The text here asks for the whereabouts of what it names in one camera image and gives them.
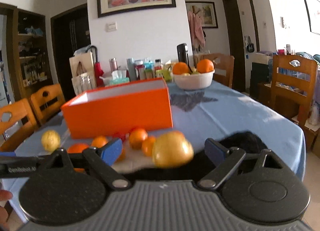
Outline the grey tall bottle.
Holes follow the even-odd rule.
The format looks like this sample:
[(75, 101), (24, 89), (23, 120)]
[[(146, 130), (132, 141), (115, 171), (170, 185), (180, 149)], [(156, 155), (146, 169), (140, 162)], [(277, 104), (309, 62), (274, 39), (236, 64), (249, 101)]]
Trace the grey tall bottle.
[(130, 81), (136, 81), (137, 76), (136, 76), (135, 62), (133, 58), (127, 59), (127, 69), (129, 72)]

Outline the pink tumbler bottle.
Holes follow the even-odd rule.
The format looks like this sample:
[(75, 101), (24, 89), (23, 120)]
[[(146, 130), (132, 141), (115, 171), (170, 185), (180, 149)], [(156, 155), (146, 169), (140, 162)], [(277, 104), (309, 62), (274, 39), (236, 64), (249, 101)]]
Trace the pink tumbler bottle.
[(109, 59), (109, 64), (110, 64), (111, 72), (118, 70), (118, 63), (115, 57), (112, 59)]

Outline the white fruit bowl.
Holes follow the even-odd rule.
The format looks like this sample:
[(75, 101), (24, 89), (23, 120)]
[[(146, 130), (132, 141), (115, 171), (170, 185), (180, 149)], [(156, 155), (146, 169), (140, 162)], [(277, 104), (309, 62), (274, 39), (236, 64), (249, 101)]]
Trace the white fruit bowl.
[(183, 90), (199, 90), (210, 87), (215, 71), (191, 75), (173, 75), (176, 85)]

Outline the orange cardboard box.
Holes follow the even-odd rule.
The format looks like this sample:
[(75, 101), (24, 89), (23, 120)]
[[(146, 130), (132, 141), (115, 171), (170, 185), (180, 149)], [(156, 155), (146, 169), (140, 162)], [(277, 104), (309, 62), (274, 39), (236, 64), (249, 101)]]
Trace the orange cardboard box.
[(61, 110), (74, 139), (173, 127), (169, 89), (162, 78), (85, 91)]

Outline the pink hanging cloth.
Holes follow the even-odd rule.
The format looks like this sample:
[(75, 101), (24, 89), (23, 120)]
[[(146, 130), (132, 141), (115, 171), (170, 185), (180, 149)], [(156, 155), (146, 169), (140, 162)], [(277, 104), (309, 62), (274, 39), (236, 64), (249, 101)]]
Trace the pink hanging cloth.
[(199, 16), (192, 11), (188, 11), (188, 23), (191, 36), (191, 44), (194, 49), (204, 48), (206, 45), (205, 36), (202, 29), (202, 22)]

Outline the green tissue box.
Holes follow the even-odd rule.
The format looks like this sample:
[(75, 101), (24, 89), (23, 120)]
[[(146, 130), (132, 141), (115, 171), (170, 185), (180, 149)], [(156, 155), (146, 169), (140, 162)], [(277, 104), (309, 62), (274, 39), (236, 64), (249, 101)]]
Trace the green tissue box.
[(130, 82), (130, 78), (127, 76), (127, 70), (115, 70), (111, 75), (112, 79), (109, 81), (110, 86)]

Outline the orange in bowl left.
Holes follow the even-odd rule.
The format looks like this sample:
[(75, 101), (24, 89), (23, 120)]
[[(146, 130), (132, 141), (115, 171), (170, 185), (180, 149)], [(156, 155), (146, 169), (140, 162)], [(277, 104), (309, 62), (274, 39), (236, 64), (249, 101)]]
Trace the orange in bowl left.
[(172, 68), (172, 73), (174, 75), (182, 75), (182, 74), (189, 74), (190, 73), (190, 69), (188, 67), (188, 65), (184, 62), (178, 62), (175, 63), (173, 68)]

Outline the red folded umbrella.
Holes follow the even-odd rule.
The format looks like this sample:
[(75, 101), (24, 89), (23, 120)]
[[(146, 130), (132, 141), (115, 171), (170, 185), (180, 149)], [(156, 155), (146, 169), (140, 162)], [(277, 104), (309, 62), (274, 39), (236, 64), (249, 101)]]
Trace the red folded umbrella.
[(95, 62), (94, 62), (94, 74), (95, 74), (95, 80), (97, 87), (101, 87), (104, 85), (103, 79), (101, 77), (103, 76), (104, 72), (101, 68), (99, 58), (98, 58), (98, 49), (96, 46), (91, 45), (92, 53), (94, 53)]

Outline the orange in bowl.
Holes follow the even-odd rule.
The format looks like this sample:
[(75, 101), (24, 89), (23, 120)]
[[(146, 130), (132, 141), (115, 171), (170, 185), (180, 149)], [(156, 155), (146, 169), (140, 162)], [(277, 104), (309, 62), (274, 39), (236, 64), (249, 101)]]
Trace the orange in bowl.
[(190, 69), (188, 67), (188, 65), (184, 62), (178, 62), (175, 63), (173, 68), (172, 68), (172, 73), (174, 75), (182, 75), (182, 74), (189, 74), (190, 73)]
[(202, 59), (197, 63), (197, 71), (201, 74), (214, 71), (214, 63), (209, 59)]

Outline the small framed picture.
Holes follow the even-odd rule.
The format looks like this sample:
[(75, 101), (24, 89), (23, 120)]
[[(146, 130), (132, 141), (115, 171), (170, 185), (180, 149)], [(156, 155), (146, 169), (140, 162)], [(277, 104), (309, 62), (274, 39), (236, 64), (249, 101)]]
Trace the small framed picture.
[(203, 28), (217, 29), (219, 27), (214, 2), (186, 1), (186, 8), (199, 16)]

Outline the large yellow pomelo fruit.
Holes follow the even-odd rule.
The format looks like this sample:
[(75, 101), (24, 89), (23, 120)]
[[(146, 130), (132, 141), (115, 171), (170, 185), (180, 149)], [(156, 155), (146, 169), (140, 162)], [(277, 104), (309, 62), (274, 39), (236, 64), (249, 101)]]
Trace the large yellow pomelo fruit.
[(152, 161), (158, 168), (176, 168), (194, 157), (192, 144), (180, 131), (170, 131), (158, 136), (152, 148)]

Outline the wooden shelf cabinet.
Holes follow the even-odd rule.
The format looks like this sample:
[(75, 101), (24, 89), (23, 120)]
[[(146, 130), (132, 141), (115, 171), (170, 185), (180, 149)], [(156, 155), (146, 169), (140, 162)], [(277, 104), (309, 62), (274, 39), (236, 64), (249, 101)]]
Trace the wooden shelf cabinet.
[(1, 3), (1, 71), (10, 102), (31, 96), (53, 83), (46, 17)]

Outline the wooden chair right side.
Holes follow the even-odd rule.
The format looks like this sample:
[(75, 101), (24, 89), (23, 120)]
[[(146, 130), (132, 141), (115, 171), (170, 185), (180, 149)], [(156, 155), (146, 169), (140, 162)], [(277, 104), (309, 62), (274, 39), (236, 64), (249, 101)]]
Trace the wooden chair right side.
[[(299, 72), (309, 78), (306, 80), (286, 75), (280, 72), (281, 69)], [(275, 108), (277, 96), (294, 101), (302, 108), (302, 113), (298, 119), (300, 128), (304, 128), (308, 119), (317, 79), (317, 70), (318, 66), (315, 60), (306, 59), (299, 55), (274, 55), (273, 57), (270, 107)]]

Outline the green mug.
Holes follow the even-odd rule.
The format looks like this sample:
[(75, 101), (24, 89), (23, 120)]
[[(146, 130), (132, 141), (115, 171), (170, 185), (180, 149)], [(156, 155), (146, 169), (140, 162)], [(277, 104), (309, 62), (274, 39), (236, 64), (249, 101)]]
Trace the green mug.
[(167, 69), (156, 70), (156, 77), (163, 78), (165, 82), (172, 82), (171, 72)]

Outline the orange in bowl right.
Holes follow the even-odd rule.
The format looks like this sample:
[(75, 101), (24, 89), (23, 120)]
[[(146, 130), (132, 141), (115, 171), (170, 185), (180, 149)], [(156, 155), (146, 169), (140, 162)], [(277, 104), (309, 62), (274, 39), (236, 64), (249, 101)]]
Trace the orange in bowl right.
[(214, 63), (209, 59), (202, 59), (197, 63), (197, 71), (201, 74), (214, 71)]

